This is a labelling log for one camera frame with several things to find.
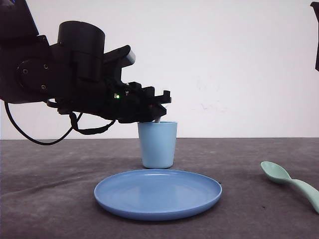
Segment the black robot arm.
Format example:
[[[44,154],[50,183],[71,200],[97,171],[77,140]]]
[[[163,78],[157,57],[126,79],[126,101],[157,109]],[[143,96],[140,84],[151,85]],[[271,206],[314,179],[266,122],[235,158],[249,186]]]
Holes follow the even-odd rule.
[[[126,45],[104,51],[105,34],[82,21],[60,24],[50,45],[24,0],[0,3],[0,97],[11,104],[47,102],[62,115],[96,115],[120,123],[164,116],[170,92],[124,83],[122,69],[135,62]]]

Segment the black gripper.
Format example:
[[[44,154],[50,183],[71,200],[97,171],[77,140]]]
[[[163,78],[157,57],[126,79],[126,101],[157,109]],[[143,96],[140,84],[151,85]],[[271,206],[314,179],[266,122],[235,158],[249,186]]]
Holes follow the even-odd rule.
[[[61,115],[79,112],[119,123],[151,122],[166,115],[163,105],[171,103],[169,91],[157,96],[152,86],[122,82],[123,59],[130,50],[131,47],[125,45],[105,53],[100,82],[78,78],[70,96],[47,101],[47,105]]]

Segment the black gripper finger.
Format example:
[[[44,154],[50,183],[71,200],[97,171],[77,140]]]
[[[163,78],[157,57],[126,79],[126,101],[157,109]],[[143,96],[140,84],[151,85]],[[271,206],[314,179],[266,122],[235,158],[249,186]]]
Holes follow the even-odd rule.
[[[311,7],[313,8],[313,10],[314,10],[314,13],[315,13],[317,22],[319,22],[319,3],[313,1],[310,6],[311,6]],[[318,47],[317,47],[317,56],[316,56],[315,69],[316,69],[317,71],[319,70],[319,44],[318,44]]]

